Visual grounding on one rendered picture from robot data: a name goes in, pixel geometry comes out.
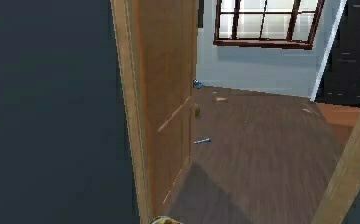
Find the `brown wooden room door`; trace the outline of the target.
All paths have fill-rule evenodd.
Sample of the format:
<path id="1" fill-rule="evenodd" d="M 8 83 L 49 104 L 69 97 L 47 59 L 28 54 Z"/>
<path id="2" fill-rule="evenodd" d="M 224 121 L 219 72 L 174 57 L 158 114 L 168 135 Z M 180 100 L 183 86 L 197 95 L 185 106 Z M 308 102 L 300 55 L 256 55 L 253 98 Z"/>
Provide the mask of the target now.
<path id="1" fill-rule="evenodd" d="M 174 203 L 190 163 L 198 0 L 133 0 L 150 215 Z"/>

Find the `brown framed window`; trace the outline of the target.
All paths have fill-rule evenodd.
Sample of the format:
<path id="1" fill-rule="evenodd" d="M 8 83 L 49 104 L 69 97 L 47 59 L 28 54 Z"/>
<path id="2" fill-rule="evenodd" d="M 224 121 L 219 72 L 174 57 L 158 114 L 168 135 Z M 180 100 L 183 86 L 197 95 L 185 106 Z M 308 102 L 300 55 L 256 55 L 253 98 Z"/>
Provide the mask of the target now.
<path id="1" fill-rule="evenodd" d="M 311 50 L 325 0 L 217 0 L 216 46 Z"/>

